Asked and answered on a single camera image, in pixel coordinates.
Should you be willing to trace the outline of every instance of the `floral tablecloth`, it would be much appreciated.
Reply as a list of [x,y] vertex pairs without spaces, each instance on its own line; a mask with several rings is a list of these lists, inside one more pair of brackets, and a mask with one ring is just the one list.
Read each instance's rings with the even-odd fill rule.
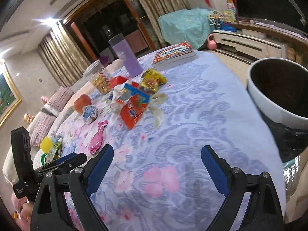
[[[210,53],[197,51],[198,59],[164,72],[168,95],[160,106],[162,125],[154,129],[147,110],[129,131],[121,118],[104,112],[91,125],[73,113],[58,129],[64,137],[63,155],[85,153],[97,132],[97,123],[108,120],[106,140],[114,148],[113,162],[100,188],[90,197],[101,219],[112,230],[206,230],[224,196],[219,194],[201,161],[201,148],[211,145],[231,167],[245,173],[268,171],[285,211],[282,163],[274,139],[239,79]],[[139,61],[146,69],[154,54]],[[123,67],[116,74],[127,75]],[[90,95],[97,107],[105,97]],[[73,201],[66,193],[76,228],[82,230]],[[248,203],[234,223],[236,230]]]

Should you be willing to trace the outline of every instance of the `tv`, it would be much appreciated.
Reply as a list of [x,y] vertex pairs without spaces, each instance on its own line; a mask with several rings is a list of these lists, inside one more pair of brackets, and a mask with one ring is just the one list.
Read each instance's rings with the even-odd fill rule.
[[308,0],[237,0],[237,9],[240,18],[266,19],[308,35]]

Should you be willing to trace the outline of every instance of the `painting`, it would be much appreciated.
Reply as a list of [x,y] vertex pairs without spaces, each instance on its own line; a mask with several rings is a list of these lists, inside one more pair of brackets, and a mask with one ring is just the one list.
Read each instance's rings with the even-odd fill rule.
[[0,59],[0,129],[21,102],[20,93],[7,72],[4,60]]

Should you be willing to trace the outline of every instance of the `tv stand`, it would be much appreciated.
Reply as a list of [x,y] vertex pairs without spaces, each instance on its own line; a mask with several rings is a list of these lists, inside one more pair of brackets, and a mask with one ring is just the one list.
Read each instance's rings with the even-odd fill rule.
[[246,35],[243,34],[241,29],[237,32],[213,30],[213,34],[217,43],[231,46],[236,51],[257,59],[266,57],[287,58],[287,43]]
[[233,22],[231,23],[231,25],[234,28],[253,30],[253,31],[265,33],[267,35],[271,35],[273,37],[280,38],[282,40],[285,40],[288,43],[294,44],[296,47],[300,48],[302,51],[308,51],[308,41],[298,36],[291,35],[289,33],[275,30],[273,28],[265,27],[265,26],[258,25],[258,24],[250,24],[250,23],[245,23],[245,22],[239,22],[238,24],[237,22]]

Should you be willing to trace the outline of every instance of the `pink kettle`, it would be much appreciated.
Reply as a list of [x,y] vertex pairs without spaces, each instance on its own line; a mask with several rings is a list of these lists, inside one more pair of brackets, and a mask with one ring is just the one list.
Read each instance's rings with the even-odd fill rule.
[[217,49],[217,44],[215,42],[215,39],[214,39],[214,35],[213,34],[209,34],[208,35],[208,44],[207,44],[207,48],[210,49],[210,50],[214,50],[214,49]]

